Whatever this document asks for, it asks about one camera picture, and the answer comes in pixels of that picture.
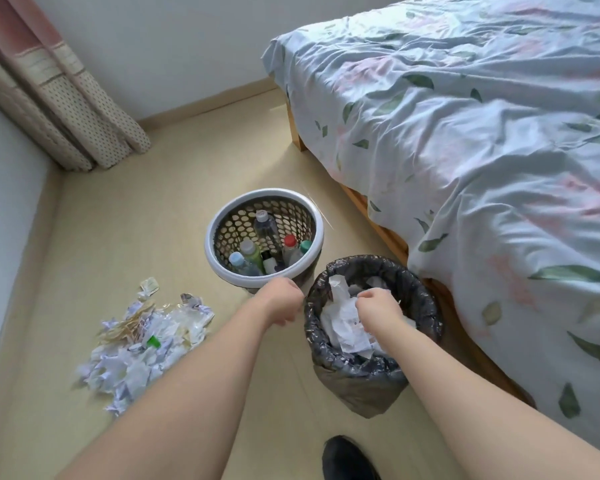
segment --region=black trash bag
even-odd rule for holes
[[[383,256],[359,255],[336,259],[317,277],[304,304],[304,331],[311,347],[318,379],[350,410],[365,418],[382,414],[409,383],[392,358],[344,353],[331,346],[320,324],[320,313],[333,299],[329,277],[341,274],[349,285],[368,289],[367,280],[380,276],[402,312],[415,320],[417,329],[435,343],[442,338],[443,323],[433,295],[405,266]]]

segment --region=floor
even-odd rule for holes
[[[202,296],[216,312],[212,331],[248,298],[211,272],[203,252],[209,220],[231,198],[269,186],[311,197],[326,227],[318,270],[336,257],[391,255],[318,161],[291,144],[283,104],[279,92],[265,93],[157,130],[151,151],[108,171],[67,175],[0,479],[48,479],[110,424],[107,399],[72,386],[72,373],[140,281],[156,277],[164,303]],[[412,389],[363,419],[315,377],[300,320],[272,329],[225,480],[321,479],[322,444],[336,434],[355,438],[385,480],[466,478]]]

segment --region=person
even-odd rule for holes
[[[58,478],[219,480],[260,341],[272,324],[293,321],[303,298],[287,278],[268,282]],[[389,291],[366,290],[356,306],[365,329],[398,361],[469,477],[600,480],[599,450],[474,374],[407,325]],[[326,480],[380,479],[360,449],[343,436],[327,441],[322,469]]]

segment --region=bottle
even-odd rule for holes
[[[276,272],[276,259],[271,256],[270,251],[262,252],[262,265],[264,266],[265,274],[273,274]]]
[[[243,276],[262,276],[262,271],[251,261],[247,261],[238,251],[231,253],[229,262],[235,272]]]
[[[245,237],[244,241],[240,243],[240,254],[242,254],[247,261],[251,261],[258,266],[259,270],[264,272],[262,257],[260,256],[260,248],[248,237]]]
[[[296,263],[296,261],[298,261],[303,254],[300,249],[298,249],[296,236],[287,234],[284,242],[285,247],[282,248],[282,260],[285,262],[286,266],[291,266],[292,264]]]
[[[273,248],[271,254],[275,251],[278,255],[282,254],[280,246],[280,234],[278,234],[278,224],[276,220],[269,215],[266,210],[256,211],[256,220],[253,222],[253,229],[259,238],[264,239],[267,243],[271,241]]]
[[[311,248],[311,241],[303,241],[300,243],[300,251],[302,254],[306,254],[306,252]]]

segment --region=bed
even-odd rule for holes
[[[263,62],[481,373],[600,448],[600,0],[408,0]]]

